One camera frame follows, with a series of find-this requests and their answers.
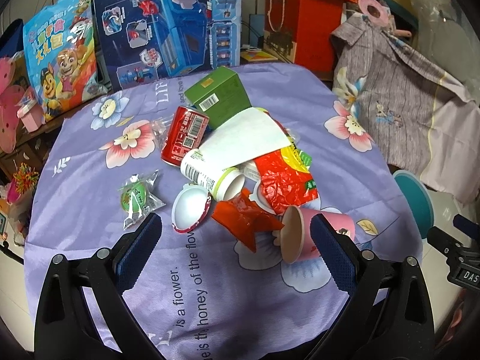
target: white rope handle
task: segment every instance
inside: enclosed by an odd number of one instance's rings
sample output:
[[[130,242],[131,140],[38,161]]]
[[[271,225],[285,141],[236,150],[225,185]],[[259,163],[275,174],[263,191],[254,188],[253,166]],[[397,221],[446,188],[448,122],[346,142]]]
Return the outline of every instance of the white rope handle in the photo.
[[[276,30],[273,27],[272,20],[270,19],[270,13],[272,12],[272,5],[273,5],[272,0],[270,0],[270,9],[268,9],[268,13],[267,13],[268,23],[270,24],[270,28],[272,29],[273,32],[280,32],[280,30],[283,27],[283,20],[285,19],[285,0],[283,0],[282,2],[282,21],[280,22],[280,27],[278,28],[278,30]]]

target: pink butterfly wing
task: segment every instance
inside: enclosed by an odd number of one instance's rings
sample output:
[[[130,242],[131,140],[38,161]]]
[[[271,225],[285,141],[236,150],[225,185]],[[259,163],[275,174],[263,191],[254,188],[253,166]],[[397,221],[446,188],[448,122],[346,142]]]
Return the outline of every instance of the pink butterfly wing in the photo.
[[[21,86],[12,85],[0,94],[0,148],[11,153],[17,142],[18,102],[25,91]]]
[[[14,73],[14,60],[12,58],[0,58],[0,93],[10,85]]]

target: purple tablecloth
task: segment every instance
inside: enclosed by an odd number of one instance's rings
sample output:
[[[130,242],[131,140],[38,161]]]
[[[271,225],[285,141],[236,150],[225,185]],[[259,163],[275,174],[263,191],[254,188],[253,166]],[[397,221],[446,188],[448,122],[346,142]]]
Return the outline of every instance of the purple tablecloth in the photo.
[[[420,258],[421,238],[405,198],[378,148],[335,95],[292,64],[235,70],[252,105],[297,132],[299,148],[313,158],[310,171],[320,199],[309,206],[341,211],[360,222],[355,242],[381,258]],[[100,247],[112,247],[123,234],[125,218],[118,189],[131,174],[159,169],[155,192],[166,203],[158,210],[163,234],[135,287],[123,297],[167,359],[258,359],[330,327],[347,295],[337,289],[321,258],[285,264],[271,233],[256,235],[258,252],[252,254],[212,219],[193,234],[173,231],[171,207],[188,180],[160,160],[141,121],[172,115],[185,104],[183,92],[204,75],[119,92],[64,122],[39,180],[25,246],[32,318],[51,258],[57,253],[90,257]],[[136,129],[140,136],[125,150],[125,145],[112,146]],[[86,295],[102,339],[116,348],[91,291]]]

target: yellow stripe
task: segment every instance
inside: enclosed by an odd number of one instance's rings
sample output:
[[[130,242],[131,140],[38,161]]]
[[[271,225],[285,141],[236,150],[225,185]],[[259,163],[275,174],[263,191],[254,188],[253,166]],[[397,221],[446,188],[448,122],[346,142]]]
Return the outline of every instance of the yellow stripe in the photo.
[[[229,175],[230,173],[232,173],[236,168],[228,168],[224,174],[222,174],[222,177],[217,181],[217,183],[215,184],[215,188],[213,188],[213,197],[215,200],[217,200],[217,193],[218,193],[218,189],[220,188],[220,184],[222,183],[223,180],[225,180],[225,177],[227,177],[227,175]]]
[[[430,166],[431,162],[434,159],[434,152],[431,147],[431,132],[434,129],[434,124],[435,124],[435,111],[437,107],[436,101],[437,101],[438,89],[440,88],[442,81],[445,79],[446,75],[447,75],[447,72],[444,72],[442,78],[439,79],[437,88],[435,89],[435,95],[433,97],[433,111],[431,113],[431,126],[428,129],[428,133],[427,133],[428,147],[430,149],[430,161],[428,162],[427,166],[423,169],[423,171],[420,173],[420,180],[422,180],[423,173],[425,173],[425,171],[428,169],[428,167]]]

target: metal screw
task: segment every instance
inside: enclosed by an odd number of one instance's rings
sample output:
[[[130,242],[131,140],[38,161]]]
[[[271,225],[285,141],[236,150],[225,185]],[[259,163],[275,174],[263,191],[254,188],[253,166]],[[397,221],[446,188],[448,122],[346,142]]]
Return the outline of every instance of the metal screw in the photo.
[[[375,255],[374,253],[371,251],[371,250],[364,250],[362,253],[361,253],[362,257],[366,260],[372,260],[374,259]]]
[[[97,252],[97,257],[99,259],[104,259],[106,257],[108,257],[110,254],[110,251],[108,249],[100,249],[98,252]]]
[[[411,266],[416,266],[417,265],[417,259],[415,257],[407,257],[406,261],[411,265]]]
[[[57,254],[52,259],[52,263],[54,264],[60,264],[62,261],[63,261],[63,256],[61,254]]]

